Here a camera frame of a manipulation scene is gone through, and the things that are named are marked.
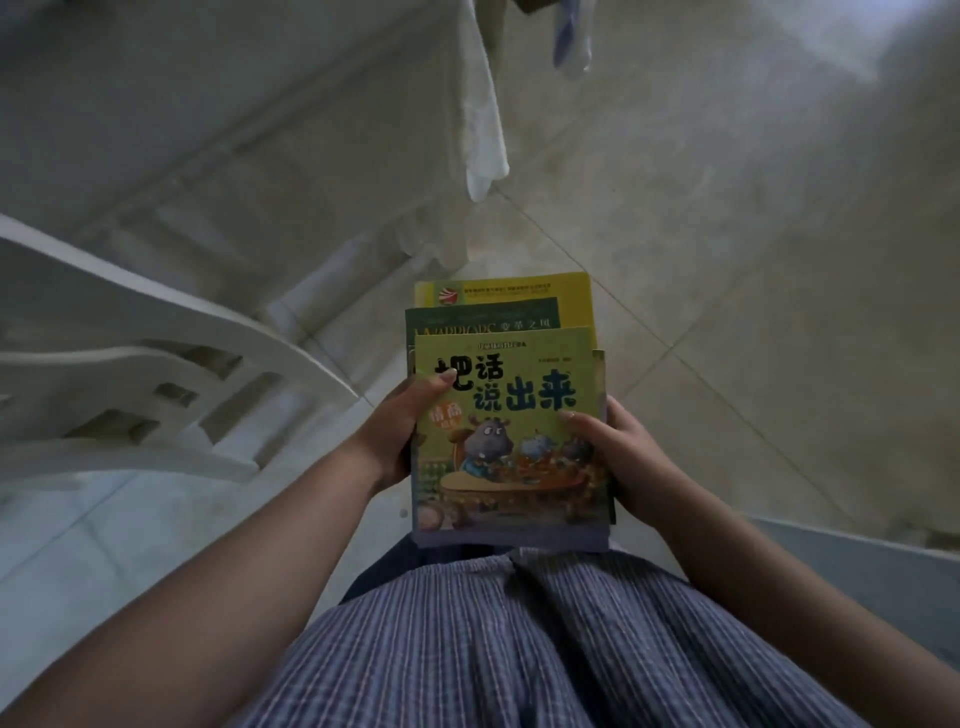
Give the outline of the person's right forearm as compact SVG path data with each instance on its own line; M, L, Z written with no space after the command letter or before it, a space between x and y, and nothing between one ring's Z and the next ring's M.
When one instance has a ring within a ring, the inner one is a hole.
M960 673L690 479L643 507L692 584L874 728L960 728Z

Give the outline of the person's right hand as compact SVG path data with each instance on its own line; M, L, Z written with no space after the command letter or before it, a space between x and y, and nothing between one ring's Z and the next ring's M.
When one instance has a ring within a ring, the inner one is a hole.
M617 415L617 455L599 457L616 481L620 504L642 523L661 530L691 513L697 491L646 428L615 398L606 410Z

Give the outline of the person's left forearm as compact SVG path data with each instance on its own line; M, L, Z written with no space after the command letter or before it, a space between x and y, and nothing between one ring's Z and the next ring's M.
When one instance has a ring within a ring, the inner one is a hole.
M305 629L392 465L355 435L47 668L0 728L217 728Z

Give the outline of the yellow book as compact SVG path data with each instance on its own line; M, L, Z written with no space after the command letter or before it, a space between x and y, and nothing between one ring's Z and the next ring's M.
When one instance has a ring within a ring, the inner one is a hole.
M414 305L418 308L458 310L467 306L549 298L557 299L560 326L589 328L593 346L597 348L593 283L585 272L418 281L414 285Z

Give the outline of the green cartoon picture book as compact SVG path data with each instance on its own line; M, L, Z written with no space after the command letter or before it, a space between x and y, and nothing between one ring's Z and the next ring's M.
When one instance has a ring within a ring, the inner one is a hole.
M412 439L418 547L606 552L610 478L562 418L606 415L592 326L416 334L411 360L455 377Z

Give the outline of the white table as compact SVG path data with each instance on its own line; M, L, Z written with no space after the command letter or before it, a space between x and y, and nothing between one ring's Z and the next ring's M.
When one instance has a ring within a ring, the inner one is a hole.
M0 213L242 312L470 207L473 0L0 0Z

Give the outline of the blue white hanging cloth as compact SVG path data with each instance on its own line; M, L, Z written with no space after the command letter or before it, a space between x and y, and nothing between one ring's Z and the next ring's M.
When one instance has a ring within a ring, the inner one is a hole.
M590 69L596 4L597 0L558 0L551 53L554 69L568 75L583 75Z

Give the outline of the white plastic chair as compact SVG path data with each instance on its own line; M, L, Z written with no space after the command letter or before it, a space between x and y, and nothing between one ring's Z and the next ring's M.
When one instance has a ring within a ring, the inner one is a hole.
M210 418L263 375L358 398L266 325L0 214L0 501L85 474L255 479Z

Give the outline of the blue checked shirt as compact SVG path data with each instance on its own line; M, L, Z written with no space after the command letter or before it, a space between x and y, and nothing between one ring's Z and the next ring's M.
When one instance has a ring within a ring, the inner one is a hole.
M229 727L867 728L762 637L791 621L746 575L407 537Z

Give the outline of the dark green book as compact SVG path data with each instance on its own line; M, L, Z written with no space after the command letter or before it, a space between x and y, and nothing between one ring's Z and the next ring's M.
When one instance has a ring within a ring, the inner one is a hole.
M405 311L406 373L415 371L418 335L502 334L555 330L560 326L558 297L410 308Z

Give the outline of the person's left hand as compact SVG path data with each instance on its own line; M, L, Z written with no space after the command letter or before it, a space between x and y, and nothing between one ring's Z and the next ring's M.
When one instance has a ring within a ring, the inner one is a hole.
M411 472L411 442L419 418L436 406L405 405L408 376L373 409L347 439L347 449L372 497L406 479Z

